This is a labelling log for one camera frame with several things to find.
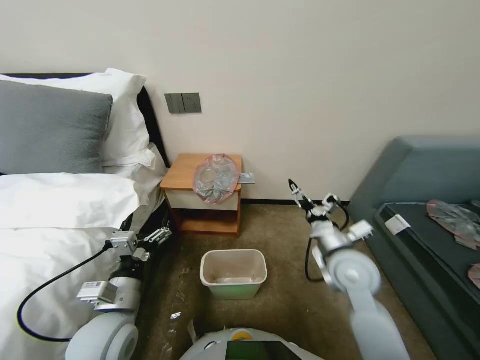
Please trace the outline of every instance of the white trash bin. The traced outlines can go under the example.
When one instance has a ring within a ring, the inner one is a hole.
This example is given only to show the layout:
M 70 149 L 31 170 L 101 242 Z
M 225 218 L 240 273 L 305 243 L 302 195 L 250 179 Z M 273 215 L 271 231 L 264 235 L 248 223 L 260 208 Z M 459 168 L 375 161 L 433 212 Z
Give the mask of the white trash bin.
M 218 300 L 253 298 L 267 275 L 265 257 L 254 249 L 214 250 L 201 259 L 200 280 Z

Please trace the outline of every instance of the white pillow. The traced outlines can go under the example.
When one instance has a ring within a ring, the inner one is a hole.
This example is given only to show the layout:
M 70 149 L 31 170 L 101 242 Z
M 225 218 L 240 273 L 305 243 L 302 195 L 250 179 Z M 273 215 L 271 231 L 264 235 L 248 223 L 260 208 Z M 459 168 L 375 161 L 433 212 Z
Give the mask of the white pillow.
M 0 229 L 119 229 L 148 203 L 137 186 L 109 174 L 0 176 Z
M 0 80 L 111 95 L 113 105 L 102 146 L 103 165 L 119 166 L 125 162 L 145 165 L 153 162 L 154 156 L 148 149 L 150 137 L 145 118 L 137 105 L 137 95 L 147 80 L 145 76 L 109 68 L 106 72 L 67 79 L 0 75 Z

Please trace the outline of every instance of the nightstand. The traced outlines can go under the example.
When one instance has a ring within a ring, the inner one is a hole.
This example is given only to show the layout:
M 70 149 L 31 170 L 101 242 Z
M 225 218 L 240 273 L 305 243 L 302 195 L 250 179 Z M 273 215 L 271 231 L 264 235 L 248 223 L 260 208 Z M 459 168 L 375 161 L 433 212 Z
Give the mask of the nightstand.
M 209 154 L 180 154 L 161 182 L 168 207 L 181 232 L 238 235 L 242 185 L 224 202 L 210 205 L 193 189 L 197 167 Z M 242 171 L 242 156 L 229 155 Z

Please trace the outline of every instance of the carpet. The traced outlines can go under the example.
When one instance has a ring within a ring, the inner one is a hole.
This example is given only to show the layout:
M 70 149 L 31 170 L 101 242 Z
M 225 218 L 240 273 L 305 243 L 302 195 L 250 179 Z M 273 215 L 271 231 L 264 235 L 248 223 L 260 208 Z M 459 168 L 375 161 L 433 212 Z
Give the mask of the carpet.
M 348 298 L 304 273 L 310 226 L 296 206 L 242 205 L 240 237 L 184 234 L 168 241 L 152 259 L 137 318 L 134 359 L 179 359 L 192 345 L 187 326 L 199 336 L 224 328 L 274 333 L 325 360 L 361 359 L 349 326 Z M 343 214 L 335 220 L 343 223 Z M 200 261 L 210 250 L 257 249 L 266 259 L 268 279 L 255 298 L 212 299 L 200 281 Z M 355 249 L 372 255 L 365 243 Z M 427 342 L 382 273 L 376 298 L 387 308 L 412 360 L 435 359 Z M 318 277 L 310 264 L 310 276 Z M 171 314 L 181 312 L 171 320 Z

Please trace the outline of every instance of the nightstand drawer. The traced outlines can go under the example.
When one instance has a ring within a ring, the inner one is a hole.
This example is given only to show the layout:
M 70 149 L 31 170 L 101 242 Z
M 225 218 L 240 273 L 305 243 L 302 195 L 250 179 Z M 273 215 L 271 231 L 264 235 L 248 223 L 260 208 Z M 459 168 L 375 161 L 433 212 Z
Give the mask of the nightstand drawer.
M 239 192 L 236 191 L 227 200 L 216 205 L 207 204 L 195 192 L 185 190 L 165 190 L 172 209 L 232 210 L 239 206 Z

